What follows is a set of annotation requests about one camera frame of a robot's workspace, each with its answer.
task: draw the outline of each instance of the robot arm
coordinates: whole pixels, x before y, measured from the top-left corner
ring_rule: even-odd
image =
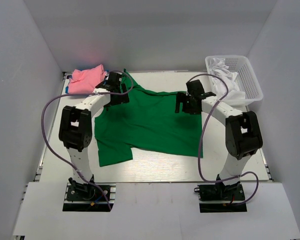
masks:
[[[94,93],[107,92],[95,88]],[[88,146],[92,140],[92,117],[110,103],[109,94],[91,95],[75,106],[65,106],[62,110],[59,138],[66,147],[71,162],[81,171],[85,179],[93,181],[89,165]],[[73,181],[84,184],[77,171],[73,170]]]
[[[206,195],[209,195],[209,200],[226,199],[242,188],[239,177],[226,179],[240,176],[248,160],[263,145],[257,116],[253,111],[242,112],[224,102],[219,102],[214,107],[218,101],[216,95],[212,92],[205,92],[199,80],[188,81],[186,85],[187,93],[178,92],[177,94],[175,112],[180,111],[180,103],[182,103],[182,111],[188,114],[210,113],[212,108],[215,108],[212,116],[225,126],[225,145],[228,156],[222,171],[216,177],[218,183],[213,190],[215,193],[212,194],[211,190],[205,191],[204,187],[200,188],[200,193],[208,192]]]
[[[129,102],[128,94],[110,95],[102,92],[124,93],[127,92],[125,84],[121,84],[122,75],[111,72],[107,81],[95,87],[95,95],[90,95],[75,106],[65,106],[62,110],[59,129],[59,139],[66,147],[71,162],[79,169],[85,179],[94,183],[94,175],[90,169],[88,146],[93,137],[92,117],[102,108]],[[91,185],[86,184],[73,170],[73,177],[69,182],[81,196],[89,196]]]

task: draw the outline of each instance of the white panel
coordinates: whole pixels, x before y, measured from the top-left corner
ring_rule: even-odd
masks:
[[[262,183],[247,212],[200,213],[194,183],[119,183],[110,213],[62,212],[66,183],[30,183],[14,231],[27,240],[290,240],[300,233],[280,183]],[[245,194],[255,188],[244,183]]]
[[[300,0],[279,0],[249,60],[262,88],[255,110],[271,174],[283,183],[300,229]]]
[[[132,77],[145,89],[160,92],[185,91],[186,82],[199,72],[144,72],[132,73]],[[210,91],[207,77],[199,77],[205,91]],[[58,154],[70,160],[69,154],[63,143],[59,140],[59,126],[61,113],[64,106],[74,106],[81,99],[64,97],[60,100],[55,117],[55,126],[51,133],[50,144]],[[202,122],[205,121],[207,113],[202,113]],[[119,183],[119,182],[201,182],[198,173],[198,161],[196,157],[171,155],[160,152],[145,151],[132,148],[133,160],[113,164],[110,166],[99,166],[98,145],[94,137],[88,148],[89,162],[94,179],[97,183]],[[228,151],[225,143],[225,127],[215,118],[211,118],[207,125],[203,139],[203,155],[201,160],[202,174],[209,180],[215,180],[217,174],[222,170]],[[244,168],[244,172],[254,171],[261,180],[268,180],[261,152],[251,157]],[[43,171],[41,182],[66,181],[72,176],[72,169],[64,162],[55,157],[49,150],[45,152],[43,159]],[[248,174],[242,180],[255,180]]]
[[[0,240],[10,239],[44,146],[40,117],[62,72],[22,0],[0,1]],[[46,114],[50,129],[56,104]]]
[[[25,0],[63,71],[201,70],[247,55],[276,0]]]

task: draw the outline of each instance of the plastic basket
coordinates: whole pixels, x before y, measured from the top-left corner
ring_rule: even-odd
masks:
[[[248,58],[239,55],[207,56],[205,58],[205,65],[209,74],[211,73],[209,64],[210,60],[213,58],[225,59],[225,65],[229,66],[228,70],[230,72],[238,73],[235,82],[238,84],[240,90],[245,92],[245,99],[225,100],[225,103],[231,106],[249,105],[255,101],[260,101],[264,97],[258,79]],[[208,77],[210,85],[212,87],[212,77]]]

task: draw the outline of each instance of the gray wall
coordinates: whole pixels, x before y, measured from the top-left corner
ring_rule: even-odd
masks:
[[[61,79],[25,3],[0,0],[0,240],[11,238],[23,191],[34,179],[44,146],[41,111],[60,93]]]
[[[24,0],[63,71],[199,70],[247,55],[276,0]]]
[[[300,229],[300,0],[278,1],[248,57],[264,94],[252,107],[264,153]]]

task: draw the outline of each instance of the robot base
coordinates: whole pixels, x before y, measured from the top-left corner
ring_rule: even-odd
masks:
[[[103,192],[107,196],[110,206],[113,207],[115,203],[116,185],[110,184],[99,184]],[[74,186],[68,183],[66,194],[63,202],[63,212],[109,212],[105,198],[99,189],[95,187],[89,187],[90,194],[83,194],[81,191],[76,189]]]
[[[246,199],[244,189],[241,184],[234,189],[221,192],[217,189],[215,184],[202,184],[194,189],[195,193],[199,193],[200,200],[208,201],[244,201]]]

